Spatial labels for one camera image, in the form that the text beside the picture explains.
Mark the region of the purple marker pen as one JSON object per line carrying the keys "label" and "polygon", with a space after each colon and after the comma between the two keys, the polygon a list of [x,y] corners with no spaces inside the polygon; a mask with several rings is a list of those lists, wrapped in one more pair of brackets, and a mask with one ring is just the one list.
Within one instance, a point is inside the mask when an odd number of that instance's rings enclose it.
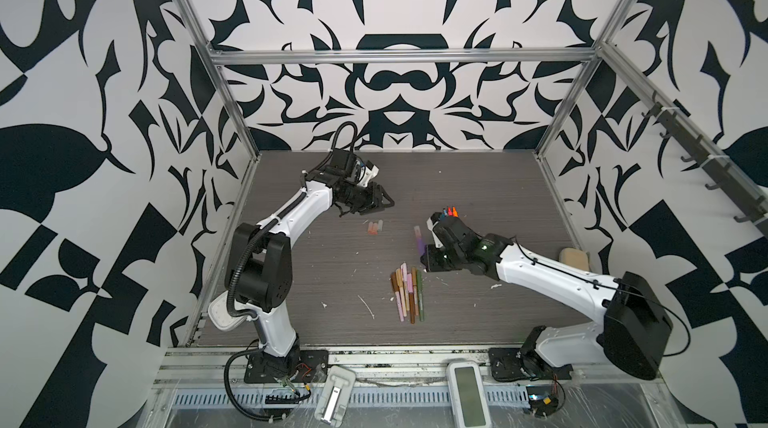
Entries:
{"label": "purple marker pen", "polygon": [[414,231],[414,236],[417,244],[418,255],[419,255],[419,258],[422,258],[426,253],[426,244],[423,239],[421,227],[419,225],[416,225],[414,226],[413,231]]}

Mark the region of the green marker pen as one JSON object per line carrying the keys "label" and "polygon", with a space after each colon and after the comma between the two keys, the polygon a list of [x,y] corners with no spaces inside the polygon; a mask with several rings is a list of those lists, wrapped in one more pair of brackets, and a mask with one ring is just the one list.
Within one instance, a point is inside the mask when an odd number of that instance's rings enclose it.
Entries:
{"label": "green marker pen", "polygon": [[424,308],[423,308],[423,300],[422,300],[422,279],[421,279],[421,272],[420,270],[416,269],[414,271],[414,291],[415,291],[415,301],[416,301],[416,308],[418,309],[418,318],[419,321],[424,321]]}

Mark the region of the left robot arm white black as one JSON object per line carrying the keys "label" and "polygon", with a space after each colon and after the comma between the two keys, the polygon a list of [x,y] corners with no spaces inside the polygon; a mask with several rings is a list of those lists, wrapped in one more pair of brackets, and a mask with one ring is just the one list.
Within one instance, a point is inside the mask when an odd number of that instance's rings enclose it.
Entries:
{"label": "left robot arm white black", "polygon": [[221,331],[242,323],[257,327],[258,347],[269,360],[297,363],[299,336],[286,299],[293,284],[293,247],[311,224],[332,207],[370,214],[395,205],[374,181],[379,168],[350,149],[334,149],[300,175],[300,188],[256,224],[242,223],[230,245],[225,292],[208,306]]}

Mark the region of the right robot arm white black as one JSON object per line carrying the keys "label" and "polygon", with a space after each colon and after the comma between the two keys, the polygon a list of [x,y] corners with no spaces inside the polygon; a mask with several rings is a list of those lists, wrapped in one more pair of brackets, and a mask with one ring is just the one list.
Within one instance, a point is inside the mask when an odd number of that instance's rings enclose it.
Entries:
{"label": "right robot arm white black", "polygon": [[567,379],[576,365],[612,364],[642,380],[655,379],[673,329],[669,311],[641,275],[616,278],[537,254],[514,238],[479,235],[460,218],[436,212],[421,257],[430,272],[467,270],[533,290],[587,317],[568,327],[534,327],[511,353],[489,353],[500,382]]}

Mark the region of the light pink marker pen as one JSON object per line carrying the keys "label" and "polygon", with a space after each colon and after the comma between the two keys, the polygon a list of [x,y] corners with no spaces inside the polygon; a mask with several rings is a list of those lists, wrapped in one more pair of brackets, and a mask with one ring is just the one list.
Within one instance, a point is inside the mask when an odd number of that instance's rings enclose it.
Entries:
{"label": "light pink marker pen", "polygon": [[400,276],[399,284],[400,284],[400,290],[401,290],[403,310],[405,313],[405,317],[409,317],[410,301],[409,301],[409,291],[408,291],[408,271],[407,271],[407,264],[405,262],[403,262],[400,265],[399,276]]}

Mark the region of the gold tan marker pen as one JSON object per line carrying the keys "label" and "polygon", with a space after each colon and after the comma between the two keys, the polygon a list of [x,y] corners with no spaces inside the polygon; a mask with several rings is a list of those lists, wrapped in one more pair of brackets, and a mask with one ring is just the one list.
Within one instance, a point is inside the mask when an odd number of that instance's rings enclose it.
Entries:
{"label": "gold tan marker pen", "polygon": [[401,294],[403,308],[405,312],[405,318],[409,316],[409,306],[408,306],[408,297],[407,297],[407,286],[406,281],[403,278],[403,271],[401,268],[398,268],[396,271],[396,278],[397,278],[397,284],[399,286],[399,292]]}

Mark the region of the beige whiteboard eraser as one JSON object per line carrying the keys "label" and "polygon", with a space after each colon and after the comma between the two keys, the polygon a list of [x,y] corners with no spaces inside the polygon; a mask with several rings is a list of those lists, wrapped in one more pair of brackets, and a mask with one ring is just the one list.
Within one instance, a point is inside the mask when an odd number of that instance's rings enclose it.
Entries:
{"label": "beige whiteboard eraser", "polygon": [[559,253],[559,262],[572,268],[590,272],[591,266],[589,256],[585,251],[577,248],[563,248]]}

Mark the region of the white handheld display device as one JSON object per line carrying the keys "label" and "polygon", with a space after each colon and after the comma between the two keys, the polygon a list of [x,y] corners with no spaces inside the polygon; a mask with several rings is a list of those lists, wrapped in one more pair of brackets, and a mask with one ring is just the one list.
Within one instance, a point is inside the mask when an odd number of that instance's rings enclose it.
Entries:
{"label": "white handheld display device", "polygon": [[489,428],[491,417],[479,365],[452,361],[447,365],[446,378],[455,426]]}

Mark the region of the small green led circuit board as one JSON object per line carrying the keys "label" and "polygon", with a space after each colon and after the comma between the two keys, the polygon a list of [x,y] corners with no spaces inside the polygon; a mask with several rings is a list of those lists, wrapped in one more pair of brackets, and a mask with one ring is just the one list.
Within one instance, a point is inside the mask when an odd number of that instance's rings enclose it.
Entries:
{"label": "small green led circuit board", "polygon": [[558,384],[529,385],[525,387],[528,412],[536,418],[549,418],[560,411],[566,400],[564,389]]}

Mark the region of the white grey remote device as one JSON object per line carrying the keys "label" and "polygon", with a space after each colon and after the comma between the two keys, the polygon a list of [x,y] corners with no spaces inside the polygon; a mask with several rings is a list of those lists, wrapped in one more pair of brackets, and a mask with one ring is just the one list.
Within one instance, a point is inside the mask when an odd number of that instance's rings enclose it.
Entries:
{"label": "white grey remote device", "polygon": [[340,427],[357,380],[354,371],[332,366],[327,374],[314,412],[316,420],[331,427]]}

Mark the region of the white square clock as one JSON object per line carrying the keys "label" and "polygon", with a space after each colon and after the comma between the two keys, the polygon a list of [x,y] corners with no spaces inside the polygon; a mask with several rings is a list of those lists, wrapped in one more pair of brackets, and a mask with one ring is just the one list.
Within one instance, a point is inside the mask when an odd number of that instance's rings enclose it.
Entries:
{"label": "white square clock", "polygon": [[227,292],[223,292],[214,298],[207,307],[207,317],[216,329],[222,332],[230,332],[245,322],[247,316],[234,317],[227,309]]}

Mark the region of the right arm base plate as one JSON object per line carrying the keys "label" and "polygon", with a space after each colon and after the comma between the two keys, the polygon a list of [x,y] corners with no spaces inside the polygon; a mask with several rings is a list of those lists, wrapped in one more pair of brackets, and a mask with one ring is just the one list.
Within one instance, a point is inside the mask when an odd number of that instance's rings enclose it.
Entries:
{"label": "right arm base plate", "polygon": [[572,379],[571,364],[553,367],[532,349],[495,347],[488,350],[488,357],[491,376],[497,382]]}

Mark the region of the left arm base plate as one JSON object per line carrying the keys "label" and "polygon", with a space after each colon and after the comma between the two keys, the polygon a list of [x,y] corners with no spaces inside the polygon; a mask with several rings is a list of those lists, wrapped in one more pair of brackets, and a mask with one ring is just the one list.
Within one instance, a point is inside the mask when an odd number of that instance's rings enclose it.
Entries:
{"label": "left arm base plate", "polygon": [[304,350],[294,347],[285,357],[259,352],[247,356],[244,382],[265,384],[289,378],[295,382],[310,383],[316,375],[324,381],[324,370],[328,367],[328,361],[327,350]]}

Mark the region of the aluminium frame front rail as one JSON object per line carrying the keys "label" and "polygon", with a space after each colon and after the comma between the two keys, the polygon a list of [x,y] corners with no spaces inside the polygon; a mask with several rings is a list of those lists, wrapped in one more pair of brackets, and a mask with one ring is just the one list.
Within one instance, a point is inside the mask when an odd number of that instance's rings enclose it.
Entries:
{"label": "aluminium frame front rail", "polygon": [[[332,366],[343,366],[357,374],[363,384],[431,385],[441,382],[453,361],[479,365],[488,384],[491,376],[488,344],[411,346],[324,346]],[[223,383],[225,361],[237,347],[184,347],[169,349],[155,375],[154,388],[204,388]]]}

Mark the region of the black coat hook rail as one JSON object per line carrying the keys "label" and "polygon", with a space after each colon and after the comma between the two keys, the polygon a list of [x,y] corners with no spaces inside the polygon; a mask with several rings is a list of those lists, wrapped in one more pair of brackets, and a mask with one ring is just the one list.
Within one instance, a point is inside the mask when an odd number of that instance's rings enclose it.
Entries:
{"label": "black coat hook rail", "polygon": [[681,161],[703,170],[709,178],[705,188],[722,192],[739,210],[739,224],[749,223],[767,237],[767,193],[723,149],[699,128],[684,111],[652,92],[652,106],[644,114],[662,127],[663,140],[673,140],[684,152]]}

